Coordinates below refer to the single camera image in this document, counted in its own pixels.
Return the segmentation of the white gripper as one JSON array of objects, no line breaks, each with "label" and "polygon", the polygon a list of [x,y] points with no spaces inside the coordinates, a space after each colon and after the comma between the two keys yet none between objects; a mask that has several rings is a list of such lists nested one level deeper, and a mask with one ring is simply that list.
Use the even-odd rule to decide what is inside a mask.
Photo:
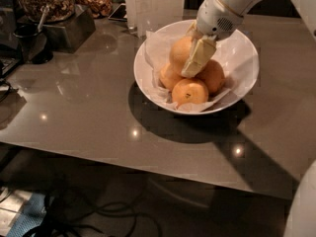
[{"label": "white gripper", "polygon": [[199,74],[216,52],[216,41],[228,38],[243,22],[245,0],[204,0],[197,12],[197,20],[187,29],[193,38],[190,56],[181,71],[183,77]]}]

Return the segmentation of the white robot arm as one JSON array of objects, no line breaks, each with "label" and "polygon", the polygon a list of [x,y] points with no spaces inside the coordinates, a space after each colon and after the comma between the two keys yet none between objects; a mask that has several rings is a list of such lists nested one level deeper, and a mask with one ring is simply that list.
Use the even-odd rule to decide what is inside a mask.
[{"label": "white robot arm", "polygon": [[[215,53],[215,42],[224,40],[243,17],[262,0],[204,0],[197,19],[188,29],[194,37],[181,74],[194,77]],[[316,0],[290,0],[310,33],[316,32]],[[295,192],[283,237],[316,237],[316,161],[304,173]]]}]

